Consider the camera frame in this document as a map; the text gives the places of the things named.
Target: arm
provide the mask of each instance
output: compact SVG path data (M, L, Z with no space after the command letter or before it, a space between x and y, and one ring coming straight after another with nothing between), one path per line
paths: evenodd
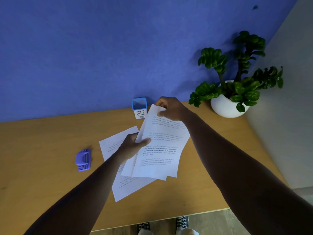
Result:
M24 235L89 235L108 198L119 166L151 142L145 139L135 143L137 134L127 135L108 160L49 208Z
M233 213L251 234L313 234L313 206L257 160L223 138L176 98L162 97L159 112L182 121L198 155Z

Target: potted plant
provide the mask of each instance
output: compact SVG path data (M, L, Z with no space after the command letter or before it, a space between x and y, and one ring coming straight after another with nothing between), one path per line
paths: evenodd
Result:
M244 114L250 106L254 106L260 97L260 89L278 86L283 87L283 67L278 71L272 66L270 69L257 69L252 77L242 78L243 74L248 74L251 66L250 60L256 60L254 55L264 57L265 39L255 34L250 35L248 31L241 31L234 39L237 49L234 57L238 61L238 72L234 80L225 81L227 55L222 54L220 49L204 48L198 65L205 65L207 69L214 68L217 72L220 85L201 83L196 90L191 93L189 104L199 107L201 101L211 100L213 110L227 118L234 118Z

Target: shoe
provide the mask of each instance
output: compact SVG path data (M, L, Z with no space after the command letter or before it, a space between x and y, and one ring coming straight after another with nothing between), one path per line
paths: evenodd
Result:
M139 223L137 224L137 233L139 233L140 229L150 230L150 223Z
M182 217L177 217L176 218L176 229L175 231L177 231L178 228L187 228L189 227L189 220L188 220L188 216L182 216Z

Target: pants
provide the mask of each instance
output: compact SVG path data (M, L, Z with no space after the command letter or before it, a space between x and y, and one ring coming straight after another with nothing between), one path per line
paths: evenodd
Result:
M153 233L149 230L140 229L138 235L153 235ZM176 235L199 235L199 233L190 228L178 228Z

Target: white paper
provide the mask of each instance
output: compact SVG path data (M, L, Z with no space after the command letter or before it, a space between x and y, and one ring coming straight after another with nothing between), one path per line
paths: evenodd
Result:
M143 131L145 129L145 125L146 125L146 122L147 122L147 117L149 116L149 112L146 116L146 118L144 119L143 123L142 123L142 126L139 130L139 133L137 135L137 138L135 140L135 142L141 142L142 141L142 135L143 135ZM133 171L134 171L134 168L135 168L135 164L136 164L136 159L137 159L137 155L136 154L135 156L133 156L132 158L128 159L125 163L125 166L122 170L122 173L121 175L122 176L129 176L129 177L132 177L132 174L133 174ZM158 176L156 179L160 179L160 180L166 180L166 175L161 175L161 176Z
M177 177L180 155L190 135L181 121L158 117L163 110L160 106L150 108L142 138L151 138L151 142L139 150L133 177Z
M106 161L110 156L112 156L113 153L116 152L116 150L119 148L119 146L122 144L122 142L124 141L124 139L126 138L128 134L137 133L137 132L138 132L137 126L134 126L123 132L120 132L116 135L113 135L107 139L100 141L99 144L100 144L100 148L101 148L104 160ZM127 176L121 176L120 174L123 170L124 165L125 164L119 167L114 183L112 185L112 191L113 191L114 199L116 202L125 198L131 193L134 193L140 188L146 186L147 184L155 181L154 178L148 178L148 177L131 178Z

